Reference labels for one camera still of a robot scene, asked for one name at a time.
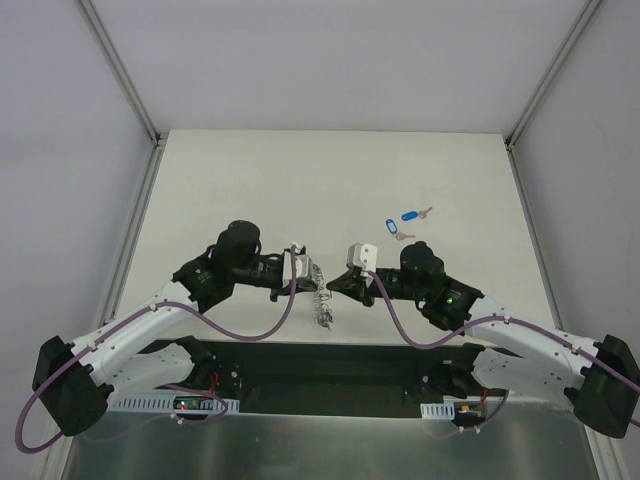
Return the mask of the blue windowed tag key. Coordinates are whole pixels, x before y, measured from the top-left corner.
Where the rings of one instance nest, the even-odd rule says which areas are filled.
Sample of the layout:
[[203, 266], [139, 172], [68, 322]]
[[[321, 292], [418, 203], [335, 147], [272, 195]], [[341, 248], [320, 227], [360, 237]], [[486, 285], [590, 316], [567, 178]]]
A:
[[403, 233], [392, 218], [389, 218], [385, 221], [385, 226], [389, 234], [392, 235], [398, 241], [414, 238], [413, 234]]

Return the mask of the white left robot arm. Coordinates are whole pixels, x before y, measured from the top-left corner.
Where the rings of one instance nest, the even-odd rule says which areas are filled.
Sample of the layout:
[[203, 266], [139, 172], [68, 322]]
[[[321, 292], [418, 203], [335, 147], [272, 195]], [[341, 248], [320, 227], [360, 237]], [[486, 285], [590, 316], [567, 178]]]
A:
[[193, 337], [179, 339], [156, 354], [144, 348], [188, 318], [200, 321], [227, 300], [236, 285], [268, 290], [272, 301], [313, 292], [313, 261], [294, 243], [280, 254], [261, 252], [259, 228], [236, 220], [217, 241], [186, 262], [137, 310], [70, 342], [54, 336], [39, 350], [33, 394], [20, 413], [23, 430], [31, 406], [40, 402], [65, 437], [95, 425], [127, 395], [183, 382], [204, 387], [213, 359]]

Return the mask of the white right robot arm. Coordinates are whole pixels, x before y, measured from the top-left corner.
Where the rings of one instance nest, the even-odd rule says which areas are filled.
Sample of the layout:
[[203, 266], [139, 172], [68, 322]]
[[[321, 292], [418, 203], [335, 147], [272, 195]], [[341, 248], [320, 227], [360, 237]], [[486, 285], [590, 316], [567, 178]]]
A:
[[378, 298], [388, 307], [396, 300], [412, 302], [446, 333], [438, 341], [419, 343], [392, 312], [401, 338], [416, 349], [466, 338], [454, 358], [428, 376], [439, 393], [465, 398], [484, 388], [523, 394], [567, 408], [590, 429], [615, 439], [634, 425], [639, 366], [623, 340], [608, 335], [596, 341], [521, 319], [449, 276], [443, 260], [423, 241], [405, 246], [396, 268], [380, 268], [376, 260], [376, 247], [352, 245], [346, 272], [326, 287], [366, 307]]

